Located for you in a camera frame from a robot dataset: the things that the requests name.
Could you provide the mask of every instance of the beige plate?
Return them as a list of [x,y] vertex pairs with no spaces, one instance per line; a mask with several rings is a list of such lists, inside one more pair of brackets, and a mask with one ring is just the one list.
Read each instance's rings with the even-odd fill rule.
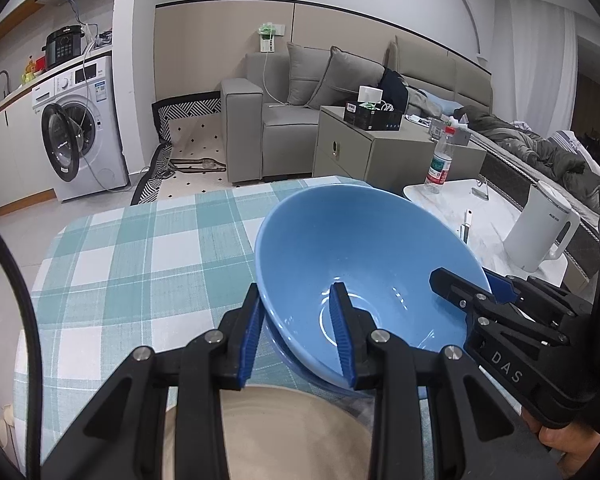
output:
[[[312,395],[271,386],[221,391],[232,480],[365,480],[371,435],[349,413]],[[163,480],[173,480],[176,409],[164,423]]]

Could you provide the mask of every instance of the drawer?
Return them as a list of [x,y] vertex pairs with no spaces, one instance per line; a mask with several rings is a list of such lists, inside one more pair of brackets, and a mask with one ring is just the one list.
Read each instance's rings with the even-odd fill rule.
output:
[[312,176],[348,176],[351,177],[349,173],[344,171],[333,159],[322,152],[320,148],[315,150],[315,158],[314,158],[314,172]]
[[352,178],[365,179],[371,140],[347,123],[320,112],[317,147]]

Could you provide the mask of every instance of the plaid tablecloth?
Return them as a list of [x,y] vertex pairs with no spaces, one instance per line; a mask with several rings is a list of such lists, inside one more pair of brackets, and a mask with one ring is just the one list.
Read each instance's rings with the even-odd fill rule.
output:
[[[52,241],[32,288],[44,375],[42,457],[133,348],[163,351],[217,327],[256,280],[260,224],[282,199],[308,186],[365,183],[335,176],[236,187],[99,213]],[[336,400],[291,372],[266,336],[251,383]],[[23,463],[27,354],[20,334],[14,416]],[[175,395],[170,395],[174,404]]]

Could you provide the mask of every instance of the red box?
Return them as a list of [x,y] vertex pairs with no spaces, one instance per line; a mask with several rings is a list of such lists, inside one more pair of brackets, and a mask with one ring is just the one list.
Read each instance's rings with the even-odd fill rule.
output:
[[36,60],[36,72],[40,72],[46,68],[46,57],[42,56]]

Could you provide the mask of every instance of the human hand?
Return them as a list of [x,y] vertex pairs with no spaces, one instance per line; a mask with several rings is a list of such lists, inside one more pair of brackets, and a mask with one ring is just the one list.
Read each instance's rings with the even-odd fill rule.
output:
[[563,478],[575,475],[600,443],[600,434],[581,422],[574,421],[561,430],[551,430],[535,420],[525,408],[521,415],[542,444],[565,453],[558,462]]

